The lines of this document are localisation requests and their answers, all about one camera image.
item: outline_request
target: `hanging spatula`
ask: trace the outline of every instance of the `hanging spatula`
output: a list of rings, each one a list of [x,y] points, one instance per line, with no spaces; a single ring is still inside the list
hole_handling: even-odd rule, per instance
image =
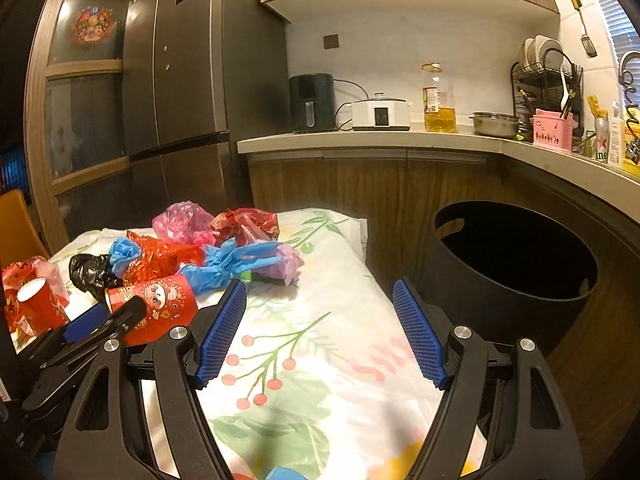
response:
[[[580,40],[582,41],[582,46],[584,47],[584,51],[587,53],[589,57],[596,57],[598,55],[598,51],[596,50],[593,41],[587,34],[587,27],[584,24],[584,18],[582,16],[582,2],[581,0],[571,0],[571,3],[574,4],[575,10],[580,14],[580,21],[582,22],[582,37]]]

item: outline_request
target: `dark gray refrigerator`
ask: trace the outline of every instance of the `dark gray refrigerator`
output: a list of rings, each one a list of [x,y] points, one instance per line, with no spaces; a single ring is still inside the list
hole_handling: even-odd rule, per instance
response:
[[[290,131],[284,25],[260,0],[135,0],[122,99],[141,210],[252,204],[236,144]]]

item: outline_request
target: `white bottle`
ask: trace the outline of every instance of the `white bottle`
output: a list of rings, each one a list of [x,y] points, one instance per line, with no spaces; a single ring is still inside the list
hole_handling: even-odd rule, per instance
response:
[[[609,111],[609,155],[607,164],[622,169],[625,161],[625,121],[618,102],[614,101]]]

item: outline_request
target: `cooking oil bottle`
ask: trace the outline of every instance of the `cooking oil bottle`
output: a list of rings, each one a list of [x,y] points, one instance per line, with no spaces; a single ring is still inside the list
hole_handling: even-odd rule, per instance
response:
[[[425,63],[427,74],[422,84],[424,127],[428,132],[452,134],[456,131],[456,106],[453,85],[442,74],[440,63]]]

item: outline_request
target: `yellow oil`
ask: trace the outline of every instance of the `yellow oil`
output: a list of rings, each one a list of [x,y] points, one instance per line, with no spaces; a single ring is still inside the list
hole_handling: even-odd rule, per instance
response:
[[[428,132],[452,134],[456,131],[455,108],[441,108],[437,112],[425,112],[424,127]]]

